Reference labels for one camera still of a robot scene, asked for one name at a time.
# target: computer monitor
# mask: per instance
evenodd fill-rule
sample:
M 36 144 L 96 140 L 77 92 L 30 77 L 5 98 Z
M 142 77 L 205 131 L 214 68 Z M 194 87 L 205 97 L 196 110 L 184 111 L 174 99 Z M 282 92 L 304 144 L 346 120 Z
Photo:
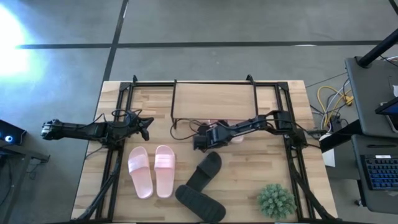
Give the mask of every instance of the computer monitor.
M 398 116 L 398 97 L 395 97 L 387 103 L 383 103 L 375 112 L 376 114 Z

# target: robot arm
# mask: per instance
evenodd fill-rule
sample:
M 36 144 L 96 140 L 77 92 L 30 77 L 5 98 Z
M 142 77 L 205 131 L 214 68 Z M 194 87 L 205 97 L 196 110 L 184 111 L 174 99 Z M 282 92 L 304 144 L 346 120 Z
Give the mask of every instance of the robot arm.
M 43 124 L 41 136 L 46 140 L 61 138 L 84 139 L 98 141 L 104 146 L 114 146 L 120 140 L 132 134 L 141 133 L 142 138 L 149 140 L 147 128 L 154 118 L 140 118 L 135 112 L 128 111 L 125 121 L 100 122 L 91 124 L 63 123 L 53 119 Z
M 275 121 L 275 127 L 268 121 Z M 289 112 L 271 111 L 266 115 L 259 115 L 232 126 L 228 126 L 224 121 L 219 121 L 214 128 L 207 126 L 206 129 L 199 129 L 198 135 L 193 137 L 193 149 L 206 151 L 207 149 L 223 147 L 228 145 L 233 137 L 253 131 L 268 131 L 275 135 L 286 134 L 292 137 L 296 144 L 304 145 L 307 143 L 303 131 L 293 125 Z

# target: black metal frame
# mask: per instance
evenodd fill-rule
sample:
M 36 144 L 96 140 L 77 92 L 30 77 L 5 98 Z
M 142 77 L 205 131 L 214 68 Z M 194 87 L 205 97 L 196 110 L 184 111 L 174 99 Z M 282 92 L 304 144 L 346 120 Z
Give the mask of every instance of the black metal frame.
M 41 164 L 47 163 L 50 159 L 49 155 L 44 155 L 39 152 L 31 151 L 23 146 L 10 145 L 0 140 L 2 146 L 0 147 L 0 155 L 2 156 L 22 156 L 22 166 L 18 172 L 18 178 L 15 183 L 12 184 L 12 190 L 10 196 L 10 202 L 6 209 L 5 215 L 1 223 L 7 224 L 11 217 L 12 210 L 17 202 L 19 192 L 21 191 L 22 183 L 24 182 L 25 175 L 28 172 L 29 163 L 32 159 L 38 159 Z
M 174 109 L 175 87 L 176 87 L 177 83 L 178 82 L 176 80 L 174 80 L 174 82 L 137 82 L 137 77 L 134 76 L 132 82 L 122 82 L 120 84 L 118 101 L 116 103 L 116 109 L 121 109 L 122 100 L 125 96 L 124 94 L 126 91 L 128 91 L 126 110 L 129 110 L 131 108 L 134 87 L 159 87 L 159 86 L 173 87 L 173 97 L 172 97 L 173 102 L 172 102 L 171 119 L 172 119 L 172 121 L 175 121 L 174 117 L 172 116 L 172 113 L 173 113 L 173 109 Z M 254 101 L 255 101 L 255 106 L 256 106 L 256 114 L 258 114 L 257 89 L 256 89 L 257 86 L 273 87 L 275 90 L 278 110 L 283 110 L 282 96 L 280 94 L 280 91 L 283 91 L 285 93 L 287 110 L 290 113 L 292 121 L 295 121 L 292 101 L 290 99 L 289 86 L 288 86 L 287 82 L 259 82 L 259 83 L 257 83 L 253 80 L 252 76 L 248 75 L 246 82 L 183 82 L 183 83 L 219 84 L 219 85 L 252 85 L 253 89 L 254 89 Z M 287 155 L 287 160 L 288 160 L 290 181 L 292 183 L 292 191 L 295 196 L 295 203 L 297 206 L 296 214 L 297 214 L 298 222 L 307 222 L 309 220 L 316 221 L 316 222 L 321 221 L 321 220 L 316 219 L 314 208 L 317 210 L 317 212 L 320 214 L 320 216 L 322 217 L 323 220 L 328 220 L 328 222 L 331 222 L 331 223 L 340 222 L 339 220 L 336 220 L 332 216 L 330 216 L 326 212 L 326 210 L 320 205 L 318 200 L 315 198 L 314 194 L 311 193 L 310 188 L 308 186 L 308 178 L 307 178 L 307 172 L 305 170 L 305 164 L 304 164 L 302 150 L 292 147 L 289 143 L 290 140 L 289 140 L 288 136 L 284 136 L 283 138 L 284 138 L 285 150 L 286 150 L 286 155 Z M 120 165 L 121 165 L 121 160 L 123 158 L 123 147 L 124 147 L 124 141 L 122 142 L 120 148 L 108 150 L 108 154 L 106 156 L 106 161 L 105 161 L 105 165 L 104 165 L 103 181 L 101 183 L 101 190 L 100 190 L 100 193 L 97 195 L 97 197 L 94 199 L 94 202 L 90 205 L 90 207 L 89 207 L 90 212 L 86 211 L 85 216 L 83 218 L 81 216 L 78 219 L 70 220 L 69 222 L 65 222 L 65 223 L 111 223 L 113 221 L 114 208 L 115 208 L 116 196 L 117 196 L 117 190 L 118 190 L 119 174 L 120 174 L 120 170 L 121 170 Z M 112 156 L 113 156 L 114 151 L 117 151 L 117 153 L 118 153 L 117 158 L 116 158 L 116 164 L 114 166 L 113 172 L 111 174 L 109 174 L 110 168 L 111 168 Z M 298 166 L 300 168 L 300 173 L 297 171 L 295 164 L 294 164 L 294 159 L 296 159 L 296 158 L 298 161 Z M 105 196 L 107 190 L 110 188 L 111 185 L 112 185 L 112 191 L 111 191 L 111 195 L 110 195 L 109 209 L 108 209 L 108 214 L 105 218 L 105 217 L 103 217 L 103 214 L 102 214 L 103 203 L 104 203 L 103 199 L 104 199 L 104 196 Z M 307 203 L 309 218 L 304 218 L 302 204 L 300 203 L 299 188 L 297 187 L 298 185 L 302 188 L 302 190 L 305 193 L 305 199 L 306 199 L 306 203 Z M 90 219 L 94 210 L 96 210 L 95 218 Z

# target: concrete floor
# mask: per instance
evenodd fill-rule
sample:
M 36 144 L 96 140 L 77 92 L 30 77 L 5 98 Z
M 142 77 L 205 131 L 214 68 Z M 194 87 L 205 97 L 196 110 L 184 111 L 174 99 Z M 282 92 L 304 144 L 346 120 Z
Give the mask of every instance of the concrete floor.
M 12 45 L 110 44 L 121 5 L 122 0 L 0 1 L 0 27 L 5 27 L 0 35 L 0 119 L 26 129 L 25 144 L 31 149 L 51 154 L 35 180 L 26 178 L 11 223 L 70 218 L 87 142 L 41 140 L 41 125 L 53 118 L 92 121 L 109 55 L 109 49 L 14 50 Z M 386 0 L 130 0 L 119 42 L 381 40 L 397 28 L 397 20 Z M 344 58 L 364 55 L 372 47 L 119 49 L 109 79 L 239 80 L 251 74 L 257 80 L 311 85 L 345 72 Z M 384 56 L 397 52 L 393 47 Z M 341 88 L 345 80 L 342 75 L 308 88 L 311 104 L 319 108 L 318 87 Z M 356 119 L 354 106 L 341 114 Z M 320 118 L 314 119 L 318 125 Z M 340 218 L 396 223 L 397 215 L 356 207 L 359 193 L 352 180 L 330 181 Z M 6 190 L 1 187 L 0 195 Z

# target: wooden tabletop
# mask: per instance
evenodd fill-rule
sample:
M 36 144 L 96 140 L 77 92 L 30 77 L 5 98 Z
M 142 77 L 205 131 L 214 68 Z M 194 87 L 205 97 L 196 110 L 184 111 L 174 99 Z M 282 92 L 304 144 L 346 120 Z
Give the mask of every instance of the wooden tabletop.
M 292 99 L 296 122 L 304 128 L 312 129 L 314 123 L 304 82 L 287 82 L 289 83 L 290 97 Z M 104 82 L 98 103 L 97 116 L 104 113 L 107 120 L 112 120 L 111 112 L 116 107 L 119 85 L 120 82 Z M 186 92 L 189 93 L 189 88 L 186 88 L 184 94 Z M 246 92 L 241 91 L 241 93 L 245 93 L 248 96 L 253 94 L 250 91 Z M 167 199 L 158 198 L 155 189 L 153 196 L 150 198 L 145 200 L 139 199 L 135 193 L 134 185 L 127 169 L 127 158 L 131 150 L 137 146 L 144 146 L 149 155 L 152 180 L 154 188 L 156 188 L 155 172 L 153 171 L 155 149 L 161 144 L 168 145 L 174 150 L 177 158 L 174 181 L 174 189 L 176 189 L 179 185 L 187 182 L 196 169 L 196 166 L 206 156 L 201 151 L 193 150 L 191 138 L 184 141 L 176 141 L 171 138 L 169 131 L 172 125 L 170 119 L 172 93 L 172 87 L 134 88 L 131 109 L 142 109 L 140 117 L 151 116 L 155 118 L 155 121 L 148 129 L 150 134 L 149 141 L 145 142 L 141 138 L 141 135 L 133 135 L 126 141 L 119 178 L 118 196 L 114 209 L 114 222 L 201 221 L 189 209 L 178 202 L 174 196 Z M 176 91 L 176 94 L 178 94 L 178 96 L 176 95 L 176 99 L 185 98 L 187 100 L 187 96 L 181 97 L 179 95 L 181 94 L 180 92 Z M 225 97 L 233 97 L 236 95 L 236 89 L 224 86 L 223 95 Z M 222 99 L 220 100 L 217 97 L 214 97 L 214 99 L 218 100 L 218 105 L 223 105 Z M 236 98 L 237 101 L 246 99 L 247 97 L 245 96 Z M 271 110 L 276 110 L 277 105 L 273 88 L 257 87 L 257 102 L 259 114 L 266 114 Z M 201 108 L 200 105 L 191 104 L 189 106 L 191 113 L 198 114 L 200 110 L 207 109 Z M 231 109 L 224 110 L 225 113 L 229 113 L 228 111 L 231 111 Z M 192 131 L 188 127 L 187 122 L 181 121 L 178 123 L 177 130 L 174 133 L 177 137 L 182 138 L 192 134 Z M 312 144 L 317 144 L 313 139 L 307 138 L 307 140 Z M 97 142 L 90 142 L 88 153 L 99 147 L 100 145 Z M 203 193 L 225 206 L 226 216 L 222 222 L 273 222 L 272 219 L 266 218 L 261 214 L 256 197 L 267 184 L 281 184 L 291 191 L 292 186 L 282 137 L 271 135 L 265 131 L 256 131 L 245 135 L 244 141 L 241 144 L 230 144 L 229 146 L 210 151 L 216 151 L 221 156 L 223 165 L 216 177 L 204 188 Z M 321 151 L 314 147 L 308 147 L 303 151 L 303 157 L 312 192 L 328 212 L 337 217 Z M 81 215 L 98 193 L 105 159 L 106 149 L 103 149 L 91 155 L 85 161 L 72 218 Z M 304 197 L 301 191 L 300 193 L 304 214 L 307 214 Z M 108 200 L 109 197 L 106 197 L 104 214 L 108 211 Z M 296 220 L 297 217 L 293 214 L 286 220 L 281 221 L 291 222 Z

